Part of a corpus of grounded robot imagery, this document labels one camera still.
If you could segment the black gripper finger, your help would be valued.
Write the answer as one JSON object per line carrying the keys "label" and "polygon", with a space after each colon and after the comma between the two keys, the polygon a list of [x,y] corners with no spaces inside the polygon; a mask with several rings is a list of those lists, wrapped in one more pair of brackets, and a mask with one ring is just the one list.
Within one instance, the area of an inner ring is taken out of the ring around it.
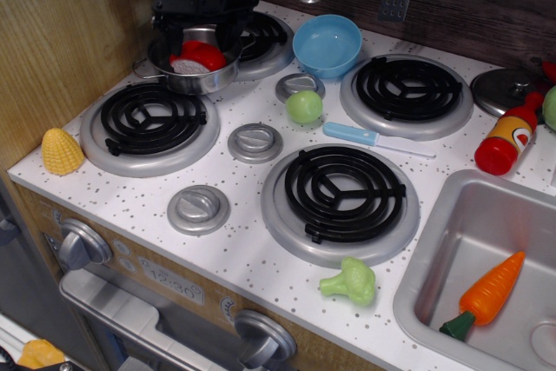
{"label": "black gripper finger", "polygon": [[242,52],[241,36],[252,20],[252,13],[221,13],[215,19],[218,48],[222,53],[238,58]]}
{"label": "black gripper finger", "polygon": [[170,27],[162,34],[164,40],[163,54],[161,65],[164,70],[171,72],[183,72],[185,67],[181,58],[183,44],[183,29],[179,27]]}

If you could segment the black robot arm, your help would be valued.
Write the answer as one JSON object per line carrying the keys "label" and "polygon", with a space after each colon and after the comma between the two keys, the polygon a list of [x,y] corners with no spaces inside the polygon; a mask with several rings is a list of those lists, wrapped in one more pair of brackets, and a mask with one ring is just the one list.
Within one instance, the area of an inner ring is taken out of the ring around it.
{"label": "black robot arm", "polygon": [[259,0],[155,0],[152,3],[153,27],[160,30],[168,53],[182,50],[183,31],[200,25],[213,25],[221,50],[240,41]]}

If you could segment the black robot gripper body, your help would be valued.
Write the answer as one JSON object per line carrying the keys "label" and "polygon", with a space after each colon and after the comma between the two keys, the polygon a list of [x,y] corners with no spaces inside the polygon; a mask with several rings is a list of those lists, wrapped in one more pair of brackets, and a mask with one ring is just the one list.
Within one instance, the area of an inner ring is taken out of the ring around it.
{"label": "black robot gripper body", "polygon": [[160,31],[213,24],[224,35],[240,35],[259,0],[155,0],[152,24]]}

